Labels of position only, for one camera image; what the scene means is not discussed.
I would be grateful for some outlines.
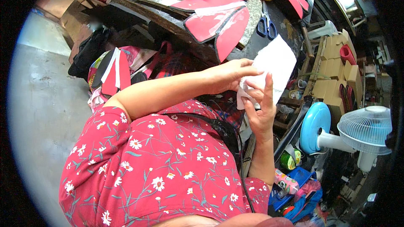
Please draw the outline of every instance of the concrete floor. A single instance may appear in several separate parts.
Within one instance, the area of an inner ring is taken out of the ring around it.
[[[57,24],[30,14],[16,44],[7,112],[18,172],[49,226],[70,226],[58,204],[65,160],[91,115],[88,84],[68,76]]]

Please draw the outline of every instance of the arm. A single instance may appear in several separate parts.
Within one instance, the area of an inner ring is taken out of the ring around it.
[[[272,189],[275,179],[274,163],[274,135],[272,126],[276,114],[276,105],[272,100],[272,75],[265,78],[265,89],[255,84],[248,83],[255,88],[249,95],[255,98],[261,106],[261,110],[255,111],[254,105],[247,98],[242,98],[251,130],[255,133],[255,151],[252,156],[249,176],[263,180]]]
[[[237,89],[244,76],[255,76],[252,60],[240,59],[201,72],[180,74],[133,84],[116,93],[104,105],[123,109],[132,120],[203,94]]]

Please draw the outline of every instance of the black cable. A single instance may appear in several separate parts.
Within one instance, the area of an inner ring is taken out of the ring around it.
[[[246,193],[247,201],[250,204],[251,213],[255,213],[254,206],[251,203],[250,196],[249,196],[249,194],[247,192],[246,183],[244,181],[244,175],[243,175],[243,150],[241,149],[241,145],[242,145],[241,136],[240,136],[240,133],[238,133],[238,131],[236,131],[236,133],[237,133],[237,136],[238,136],[238,140],[237,140],[238,141],[238,149],[240,151],[240,163],[241,163],[241,168],[240,168],[241,177],[240,178],[241,178],[241,181],[242,181],[242,184],[243,184],[244,192]]]

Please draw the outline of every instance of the finger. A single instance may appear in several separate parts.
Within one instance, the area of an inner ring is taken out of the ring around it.
[[[245,97],[241,97],[241,100],[244,103],[244,109],[245,109],[245,111],[247,113],[247,117],[249,118],[249,121],[256,120],[257,115],[256,115],[256,112],[255,112],[255,108],[254,108],[253,103],[248,98],[245,98]]]
[[[238,70],[237,75],[241,78],[246,76],[258,76],[262,73],[264,73],[264,71],[258,71],[258,69],[253,66],[245,66]]]
[[[258,89],[249,89],[249,90],[246,90],[246,93],[250,97],[254,98],[257,103],[261,103],[262,98],[264,97],[264,93]]]
[[[256,83],[250,82],[249,80],[246,80],[246,84],[248,86],[250,86],[251,88],[255,88],[260,90],[262,93],[264,93],[264,88],[261,88],[260,86],[258,86]]]
[[[265,77],[264,97],[262,98],[261,109],[263,111],[270,110],[273,105],[273,85],[272,74],[268,73]]]
[[[245,66],[251,66],[254,61],[247,58],[243,58],[240,59],[240,62],[241,62],[240,67],[245,67]]]

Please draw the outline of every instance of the woman's left hand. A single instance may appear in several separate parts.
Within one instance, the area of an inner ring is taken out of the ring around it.
[[[226,90],[237,91],[242,77],[257,76],[264,73],[251,66],[253,62],[253,60],[246,58],[235,59],[202,71],[209,81],[208,94],[218,94]]]

